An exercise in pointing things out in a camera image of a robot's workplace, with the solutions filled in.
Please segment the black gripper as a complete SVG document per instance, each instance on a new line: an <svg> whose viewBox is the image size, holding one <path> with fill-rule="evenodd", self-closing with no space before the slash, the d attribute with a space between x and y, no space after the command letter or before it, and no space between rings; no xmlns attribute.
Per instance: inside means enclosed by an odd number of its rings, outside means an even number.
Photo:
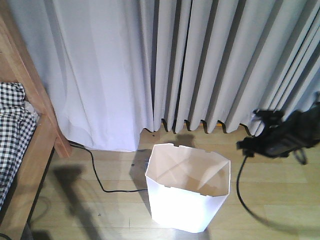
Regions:
<svg viewBox="0 0 320 240"><path fill-rule="evenodd" d="M236 149L242 150L246 157L253 157L259 154L269 158L287 157L286 141L287 133L270 133L260 134L259 136L245 137L243 140L236 143Z"/></svg>

